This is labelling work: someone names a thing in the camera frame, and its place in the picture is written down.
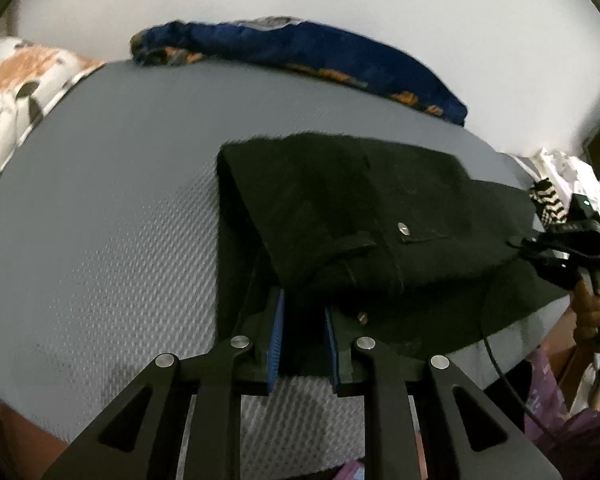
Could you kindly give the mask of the person's right hand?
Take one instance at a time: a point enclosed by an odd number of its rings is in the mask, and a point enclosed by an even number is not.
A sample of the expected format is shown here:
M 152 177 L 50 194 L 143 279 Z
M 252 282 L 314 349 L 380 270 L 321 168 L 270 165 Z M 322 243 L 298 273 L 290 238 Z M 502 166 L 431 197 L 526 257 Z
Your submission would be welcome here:
M 574 340 L 580 344 L 593 339 L 600 328 L 600 287 L 594 294 L 580 281 L 571 293 L 570 308 L 576 314 Z

